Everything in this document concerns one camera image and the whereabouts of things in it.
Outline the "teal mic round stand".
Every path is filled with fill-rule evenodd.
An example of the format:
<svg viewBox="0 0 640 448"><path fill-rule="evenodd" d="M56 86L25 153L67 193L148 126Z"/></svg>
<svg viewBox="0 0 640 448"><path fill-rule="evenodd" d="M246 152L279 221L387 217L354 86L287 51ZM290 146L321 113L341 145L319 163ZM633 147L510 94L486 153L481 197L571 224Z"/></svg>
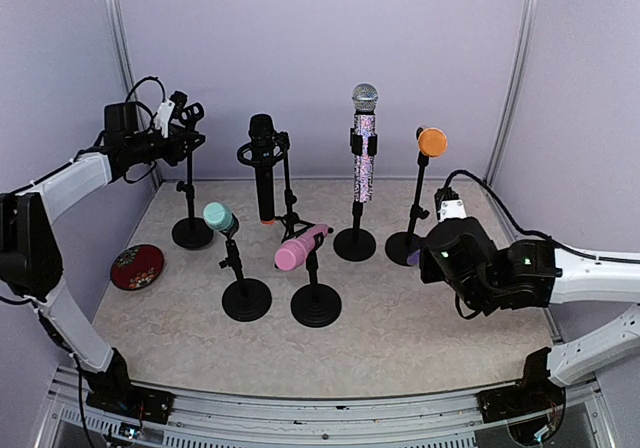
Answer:
<svg viewBox="0 0 640 448"><path fill-rule="evenodd" d="M271 308L271 291L262 281L244 276L240 252L233 238L225 240L225 248L226 257L219 266L231 268L236 280L224 290L222 308L235 321L256 321Z"/></svg>

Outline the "black tripod mic stand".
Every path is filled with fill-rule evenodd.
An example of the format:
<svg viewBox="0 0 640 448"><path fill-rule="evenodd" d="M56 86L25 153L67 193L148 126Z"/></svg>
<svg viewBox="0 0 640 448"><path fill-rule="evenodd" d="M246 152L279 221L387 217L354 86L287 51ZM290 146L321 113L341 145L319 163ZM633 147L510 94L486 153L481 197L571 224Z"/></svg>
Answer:
<svg viewBox="0 0 640 448"><path fill-rule="evenodd" d="M289 239L292 239L294 237L301 235L307 229L311 228L313 225L316 225L316 224L302 220L299 217L299 215L294 211L294 205L297 202L297 198L294 195L293 189L291 187L291 181L290 181L289 156L288 156L290 143L289 143L288 134L285 132L275 132L274 142L275 142L275 150L274 150L274 157L273 157L274 166L279 162L284 163L284 179L285 179L284 201L285 201L286 211L284 215L277 216L276 210L275 210L275 222L276 221L281 222L285 228L285 232L282 238L282 243L283 243ZM251 161L251 140L238 149L237 159L241 164L246 166L251 166L254 169ZM324 238L322 238L322 236L319 236L316 239L316 248L323 241L323 239Z"/></svg>

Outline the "orange mic round stand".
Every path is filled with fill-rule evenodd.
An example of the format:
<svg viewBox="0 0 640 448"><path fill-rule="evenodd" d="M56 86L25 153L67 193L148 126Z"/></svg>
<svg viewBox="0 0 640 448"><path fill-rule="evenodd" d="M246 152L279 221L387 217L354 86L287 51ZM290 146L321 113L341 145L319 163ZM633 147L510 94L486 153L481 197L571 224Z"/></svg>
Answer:
<svg viewBox="0 0 640 448"><path fill-rule="evenodd" d="M385 254L392 262L400 266L411 266L408 259L413 253L420 251L421 237L415 234L415 228L418 220L424 220L429 216L429 211L420 205L425 170L429 161L430 158L422 152L418 154L418 173L408 226L405 231L392 234L385 243Z"/></svg>

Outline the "pink mic round stand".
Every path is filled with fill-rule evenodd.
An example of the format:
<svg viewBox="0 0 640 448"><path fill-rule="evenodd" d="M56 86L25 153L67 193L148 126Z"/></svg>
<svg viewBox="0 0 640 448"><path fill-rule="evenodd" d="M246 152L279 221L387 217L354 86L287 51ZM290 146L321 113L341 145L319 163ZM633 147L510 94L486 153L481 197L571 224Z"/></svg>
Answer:
<svg viewBox="0 0 640 448"><path fill-rule="evenodd" d="M332 287L319 282L315 251L307 256L305 267L309 282L294 293L290 302L291 314L298 323L309 328L329 326L341 314L341 298Z"/></svg>

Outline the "pink microphone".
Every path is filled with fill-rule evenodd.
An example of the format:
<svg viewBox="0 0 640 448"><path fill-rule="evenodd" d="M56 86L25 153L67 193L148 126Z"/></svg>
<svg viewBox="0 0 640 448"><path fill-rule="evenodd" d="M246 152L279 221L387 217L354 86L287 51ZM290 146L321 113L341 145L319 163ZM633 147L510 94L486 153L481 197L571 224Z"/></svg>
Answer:
<svg viewBox="0 0 640 448"><path fill-rule="evenodd" d="M333 232L327 224L316 224L301 235L282 243L276 250L274 262L282 271L292 271L306 262L308 255L316 248L319 236L326 238Z"/></svg>

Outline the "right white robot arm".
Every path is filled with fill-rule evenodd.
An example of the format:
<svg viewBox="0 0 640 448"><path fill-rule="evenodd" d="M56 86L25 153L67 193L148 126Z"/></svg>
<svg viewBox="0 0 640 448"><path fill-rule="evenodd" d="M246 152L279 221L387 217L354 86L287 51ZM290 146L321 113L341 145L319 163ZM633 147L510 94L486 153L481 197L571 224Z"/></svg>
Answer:
<svg viewBox="0 0 640 448"><path fill-rule="evenodd" d="M473 217L440 221L423 239L424 283L443 281L469 317L497 310L582 301L623 302L628 309L582 337L527 357L511 401L535 410L551 392L639 352L639 257L580 252L550 239L522 239L499 249Z"/></svg>

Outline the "glitter mic round stand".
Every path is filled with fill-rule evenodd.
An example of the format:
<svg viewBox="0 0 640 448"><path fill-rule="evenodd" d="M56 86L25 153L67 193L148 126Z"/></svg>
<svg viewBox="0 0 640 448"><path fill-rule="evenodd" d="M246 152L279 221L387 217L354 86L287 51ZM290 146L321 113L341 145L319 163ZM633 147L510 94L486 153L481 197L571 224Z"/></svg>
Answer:
<svg viewBox="0 0 640 448"><path fill-rule="evenodd" d="M361 227L365 204L353 201L352 226L340 231L334 239L334 251L344 260L351 262L365 261L376 251L374 236Z"/></svg>

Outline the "orange microphone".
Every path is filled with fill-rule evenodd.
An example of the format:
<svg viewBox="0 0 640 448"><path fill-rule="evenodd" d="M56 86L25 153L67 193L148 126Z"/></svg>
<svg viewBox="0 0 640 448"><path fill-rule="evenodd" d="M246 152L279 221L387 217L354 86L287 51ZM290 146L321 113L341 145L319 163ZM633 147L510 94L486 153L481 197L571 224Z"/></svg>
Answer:
<svg viewBox="0 0 640 448"><path fill-rule="evenodd" d="M447 151L447 136L438 128L419 127L416 139L420 153L426 157L440 157Z"/></svg>

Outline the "glitter silver microphone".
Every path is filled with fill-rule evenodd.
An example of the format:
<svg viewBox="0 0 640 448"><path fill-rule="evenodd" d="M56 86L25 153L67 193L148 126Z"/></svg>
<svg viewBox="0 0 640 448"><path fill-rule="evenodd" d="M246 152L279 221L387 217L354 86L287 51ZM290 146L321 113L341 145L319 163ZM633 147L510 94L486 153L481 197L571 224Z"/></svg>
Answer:
<svg viewBox="0 0 640 448"><path fill-rule="evenodd" d="M354 124L350 131L350 147L354 155L354 200L367 203L372 199L374 158L377 154L375 108L376 88L368 83L357 85L352 91Z"/></svg>

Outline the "teal microphone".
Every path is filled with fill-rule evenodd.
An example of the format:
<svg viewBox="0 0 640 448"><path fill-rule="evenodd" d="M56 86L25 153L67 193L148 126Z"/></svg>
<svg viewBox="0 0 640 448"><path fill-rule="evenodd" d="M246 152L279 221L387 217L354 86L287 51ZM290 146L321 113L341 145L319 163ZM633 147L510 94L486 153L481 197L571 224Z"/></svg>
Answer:
<svg viewBox="0 0 640 448"><path fill-rule="evenodd" d="M232 237L239 229L239 222L232 210L219 202L208 203L202 213L206 225L226 237Z"/></svg>

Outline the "purple microphone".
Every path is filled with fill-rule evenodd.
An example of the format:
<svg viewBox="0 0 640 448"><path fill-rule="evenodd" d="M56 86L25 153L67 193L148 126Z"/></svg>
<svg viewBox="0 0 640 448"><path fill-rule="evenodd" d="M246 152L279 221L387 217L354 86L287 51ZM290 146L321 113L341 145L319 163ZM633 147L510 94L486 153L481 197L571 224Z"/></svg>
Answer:
<svg viewBox="0 0 640 448"><path fill-rule="evenodd" d="M416 250L407 256L406 265L417 266L420 263L420 259L421 259L421 251Z"/></svg>

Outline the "black microphone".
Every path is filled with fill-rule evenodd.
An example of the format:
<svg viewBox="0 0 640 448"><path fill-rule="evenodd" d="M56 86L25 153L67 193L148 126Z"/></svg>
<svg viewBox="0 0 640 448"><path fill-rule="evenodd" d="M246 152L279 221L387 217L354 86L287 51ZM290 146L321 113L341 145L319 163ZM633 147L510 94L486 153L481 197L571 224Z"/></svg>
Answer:
<svg viewBox="0 0 640 448"><path fill-rule="evenodd" d="M274 127L268 114L253 115L249 123L251 161L255 171L259 218L263 224L275 222L273 186Z"/></svg>

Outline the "purple mic round stand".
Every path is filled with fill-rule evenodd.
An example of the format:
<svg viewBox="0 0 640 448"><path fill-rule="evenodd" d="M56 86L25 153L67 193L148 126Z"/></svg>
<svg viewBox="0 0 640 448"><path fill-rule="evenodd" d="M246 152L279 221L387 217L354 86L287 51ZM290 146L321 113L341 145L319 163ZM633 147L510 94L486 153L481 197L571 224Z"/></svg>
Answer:
<svg viewBox="0 0 640 448"><path fill-rule="evenodd" d="M196 102L184 108L180 121L186 131L197 131L197 123L204 118L203 106ZM187 204L187 217L176 222L171 235L175 244L187 250L199 250L208 246L214 237L203 218L195 213L195 186L193 183L193 153L186 157L186 179L176 184L176 191L183 193Z"/></svg>

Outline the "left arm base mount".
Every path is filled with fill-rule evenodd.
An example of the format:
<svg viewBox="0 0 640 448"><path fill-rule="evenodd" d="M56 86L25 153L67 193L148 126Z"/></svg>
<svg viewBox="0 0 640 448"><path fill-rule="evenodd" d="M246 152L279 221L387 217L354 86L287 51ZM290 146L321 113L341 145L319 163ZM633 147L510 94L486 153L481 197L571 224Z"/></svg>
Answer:
<svg viewBox="0 0 640 448"><path fill-rule="evenodd" d="M173 408L174 395L164 390L133 385L124 401L117 400L114 395L90 392L86 402L90 407L108 413L166 425Z"/></svg>

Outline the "aluminium front rail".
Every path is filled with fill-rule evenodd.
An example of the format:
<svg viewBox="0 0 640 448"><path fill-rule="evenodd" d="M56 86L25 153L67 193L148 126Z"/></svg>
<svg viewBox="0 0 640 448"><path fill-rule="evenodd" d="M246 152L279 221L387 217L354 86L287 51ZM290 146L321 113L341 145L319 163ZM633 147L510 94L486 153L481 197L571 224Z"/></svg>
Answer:
<svg viewBox="0 0 640 448"><path fill-rule="evenodd" d="M57 370L33 447L513 447L533 434L537 447L616 447L598 383L512 419L483 419L474 389L383 398L287 399L169 388L164 423L79 408L75 370Z"/></svg>

